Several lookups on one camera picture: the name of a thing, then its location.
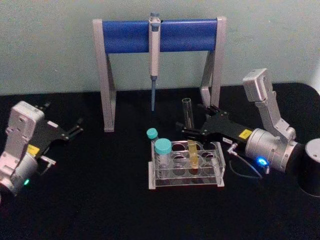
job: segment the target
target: green led light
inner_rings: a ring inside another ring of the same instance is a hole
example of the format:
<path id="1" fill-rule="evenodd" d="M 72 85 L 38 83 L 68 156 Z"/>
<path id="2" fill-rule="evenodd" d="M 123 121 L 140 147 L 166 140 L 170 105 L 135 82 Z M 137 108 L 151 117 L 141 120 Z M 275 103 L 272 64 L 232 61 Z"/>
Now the green led light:
<path id="1" fill-rule="evenodd" d="M 28 185 L 29 182 L 30 182 L 29 179 L 25 180 L 24 185 Z"/>

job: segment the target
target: cable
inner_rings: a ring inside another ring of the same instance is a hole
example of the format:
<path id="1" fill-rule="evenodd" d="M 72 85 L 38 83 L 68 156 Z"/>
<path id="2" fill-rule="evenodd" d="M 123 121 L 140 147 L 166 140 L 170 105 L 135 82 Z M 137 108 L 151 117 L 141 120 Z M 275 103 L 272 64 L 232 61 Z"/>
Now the cable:
<path id="1" fill-rule="evenodd" d="M 236 156 L 237 158 L 239 158 L 241 161 L 243 161 L 245 164 L 247 164 L 258 176 L 250 176 L 250 175 L 244 175 L 244 174 L 240 174 L 240 173 L 238 173 L 238 172 L 236 172 L 234 169 L 233 169 L 233 167 L 232 167 L 232 165 L 231 165 L 231 160 L 229 161 L 229 167 L 230 167 L 230 169 L 231 169 L 231 171 L 235 174 L 235 175 L 237 175 L 237 176 L 239 176 L 239 177 L 243 177 L 243 178 L 247 178 L 247 179 L 262 179 L 263 177 L 262 177 L 262 175 L 250 164 L 250 163 L 248 163 L 243 157 L 241 157 L 241 156 L 239 156 L 239 155 L 234 155 L 234 156 Z"/>

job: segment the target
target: black table surface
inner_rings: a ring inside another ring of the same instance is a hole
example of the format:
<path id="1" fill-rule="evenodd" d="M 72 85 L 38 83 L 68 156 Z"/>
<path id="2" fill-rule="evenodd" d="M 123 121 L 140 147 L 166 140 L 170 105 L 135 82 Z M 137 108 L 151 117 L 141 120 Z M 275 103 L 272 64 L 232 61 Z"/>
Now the black table surface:
<path id="1" fill-rule="evenodd" d="M 320 137 L 320 97 L 300 83 L 274 84 L 281 116 L 305 144 Z M 10 108 L 23 100 L 51 102 L 46 119 L 64 129 L 83 117 L 84 132 L 68 145 L 47 153 L 57 161 L 46 175 L 0 208 L 0 239 L 320 239 L 320 198 L 300 190 L 294 176 L 271 170 L 262 180 L 234 175 L 226 165 L 225 187 L 184 186 L 148 189 L 150 141 L 146 130 L 157 128 L 172 141 L 183 122 L 181 99 L 194 103 L 195 125 L 204 121 L 195 105 L 197 88 L 156 93 L 117 93 L 115 132 L 104 133 L 100 94 L 54 93 L 0 96 L 0 150 L 6 143 Z M 258 109 L 242 86 L 221 89 L 220 108 L 235 122 L 262 128 Z M 233 160 L 234 167 L 242 169 Z"/>

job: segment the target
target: yellow liquid tube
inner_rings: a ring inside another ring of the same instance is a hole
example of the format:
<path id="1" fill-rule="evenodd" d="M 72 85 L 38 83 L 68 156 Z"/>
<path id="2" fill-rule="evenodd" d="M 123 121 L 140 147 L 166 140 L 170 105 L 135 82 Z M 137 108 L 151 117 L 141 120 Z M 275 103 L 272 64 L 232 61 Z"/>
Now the yellow liquid tube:
<path id="1" fill-rule="evenodd" d="M 182 99 L 182 108 L 183 108 L 185 126 L 189 129 L 195 128 L 194 116 L 192 112 L 192 104 L 191 104 L 190 98 Z M 193 140 L 188 140 L 188 148 L 189 148 L 190 165 L 193 169 L 197 169 L 199 160 L 198 160 L 198 150 L 197 150 L 196 142 Z"/>

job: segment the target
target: blue screw cap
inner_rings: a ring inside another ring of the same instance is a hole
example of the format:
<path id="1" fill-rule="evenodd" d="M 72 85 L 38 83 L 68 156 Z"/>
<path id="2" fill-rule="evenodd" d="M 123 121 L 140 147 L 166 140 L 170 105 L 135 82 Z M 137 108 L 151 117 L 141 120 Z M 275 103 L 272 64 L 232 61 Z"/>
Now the blue screw cap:
<path id="1" fill-rule="evenodd" d="M 158 137 L 157 129 L 155 129 L 155 128 L 149 128 L 149 129 L 146 131 L 146 135 L 148 136 L 148 138 L 149 138 L 150 140 L 155 139 L 156 137 Z"/>
<path id="2" fill-rule="evenodd" d="M 166 138 L 160 138 L 154 144 L 155 152 L 161 155 L 171 153 L 171 148 L 171 141 Z"/>

